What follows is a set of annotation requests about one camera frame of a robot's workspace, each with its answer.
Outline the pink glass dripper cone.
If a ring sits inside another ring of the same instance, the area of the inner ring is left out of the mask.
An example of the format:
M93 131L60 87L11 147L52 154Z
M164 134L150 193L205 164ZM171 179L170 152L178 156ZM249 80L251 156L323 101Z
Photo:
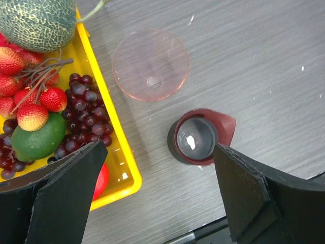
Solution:
M126 37L117 47L112 72L119 88L140 101L159 101L175 94L189 71L189 55L172 33L149 28Z

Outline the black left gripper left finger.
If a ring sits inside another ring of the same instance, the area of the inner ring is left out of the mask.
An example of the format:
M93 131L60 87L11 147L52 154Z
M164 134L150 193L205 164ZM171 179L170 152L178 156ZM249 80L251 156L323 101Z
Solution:
M108 154L100 141L1 182L1 243L81 243Z

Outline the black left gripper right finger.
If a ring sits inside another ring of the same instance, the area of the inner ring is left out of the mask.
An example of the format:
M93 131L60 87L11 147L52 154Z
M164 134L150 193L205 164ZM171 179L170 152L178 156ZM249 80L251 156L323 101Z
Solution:
M214 166L236 243L324 243L324 173L302 179L215 145Z

